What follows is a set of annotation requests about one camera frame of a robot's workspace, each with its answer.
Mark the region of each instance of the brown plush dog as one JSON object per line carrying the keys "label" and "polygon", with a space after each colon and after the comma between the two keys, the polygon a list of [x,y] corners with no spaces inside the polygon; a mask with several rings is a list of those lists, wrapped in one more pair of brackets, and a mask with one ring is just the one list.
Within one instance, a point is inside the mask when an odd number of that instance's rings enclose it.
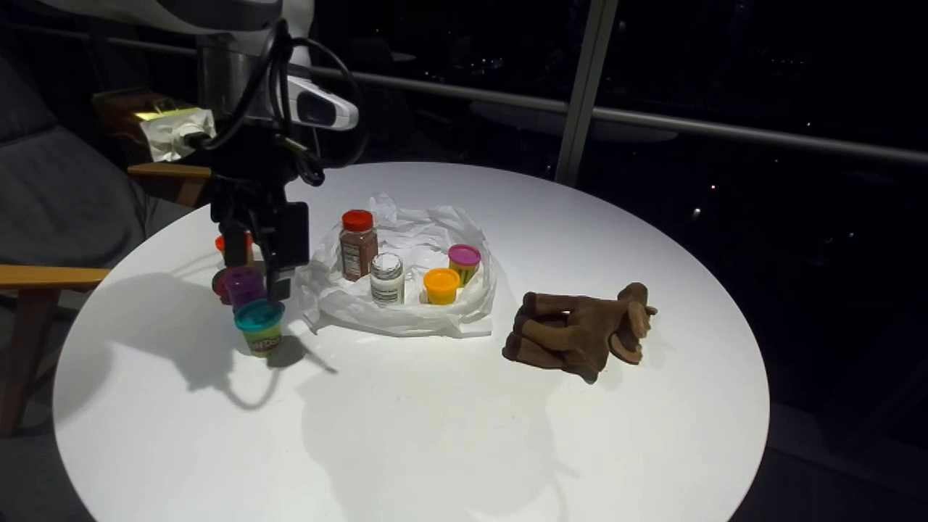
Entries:
{"label": "brown plush dog", "polygon": [[642,362],[642,343],[649,330],[646,288],[632,280],[616,301],[588,295],[526,293],[503,354],[507,360],[563,367],[595,382],[606,367],[610,351]]}

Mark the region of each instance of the yellow cap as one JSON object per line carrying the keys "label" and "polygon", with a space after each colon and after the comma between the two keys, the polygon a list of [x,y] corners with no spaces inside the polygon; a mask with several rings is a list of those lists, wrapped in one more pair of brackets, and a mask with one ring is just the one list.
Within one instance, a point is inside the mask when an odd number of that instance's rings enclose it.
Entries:
{"label": "yellow cap", "polygon": [[426,279],[429,304],[453,304],[462,288],[462,275],[456,269],[429,269]]}

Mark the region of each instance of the wooden chair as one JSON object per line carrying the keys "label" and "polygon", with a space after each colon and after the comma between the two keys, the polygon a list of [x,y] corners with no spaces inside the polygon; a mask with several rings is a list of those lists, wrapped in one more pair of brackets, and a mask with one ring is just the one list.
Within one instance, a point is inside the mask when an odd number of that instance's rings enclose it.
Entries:
{"label": "wooden chair", "polygon": [[[178,203],[136,180],[178,180]],[[0,56],[0,290],[14,325],[0,373],[0,434],[12,434],[40,377],[62,290],[94,290],[123,254],[189,212],[210,180],[200,166],[130,166],[127,174],[69,134]]]}

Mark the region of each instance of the small white bottle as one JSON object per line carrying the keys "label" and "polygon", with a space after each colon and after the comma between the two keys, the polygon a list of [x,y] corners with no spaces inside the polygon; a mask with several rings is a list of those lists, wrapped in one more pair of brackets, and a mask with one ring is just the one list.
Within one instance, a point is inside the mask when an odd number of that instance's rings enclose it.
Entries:
{"label": "small white bottle", "polygon": [[405,295],[405,275],[403,257],[394,253],[381,253],[371,261],[371,295],[374,301],[403,301]]}

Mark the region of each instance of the white round table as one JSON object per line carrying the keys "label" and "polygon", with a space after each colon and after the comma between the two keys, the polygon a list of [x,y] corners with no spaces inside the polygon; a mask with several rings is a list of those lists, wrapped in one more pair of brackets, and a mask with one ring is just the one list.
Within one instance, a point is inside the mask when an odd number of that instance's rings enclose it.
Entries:
{"label": "white round table", "polygon": [[[526,174],[371,163],[327,170],[313,246],[352,206],[463,208],[505,279],[492,335],[302,334],[242,354],[210,290],[210,212],[130,253],[81,306],[56,377],[63,466],[102,522],[720,522],[769,434],[769,379],[729,290],[649,222]],[[500,351],[526,290],[613,299],[643,280],[643,362],[595,386]]]}

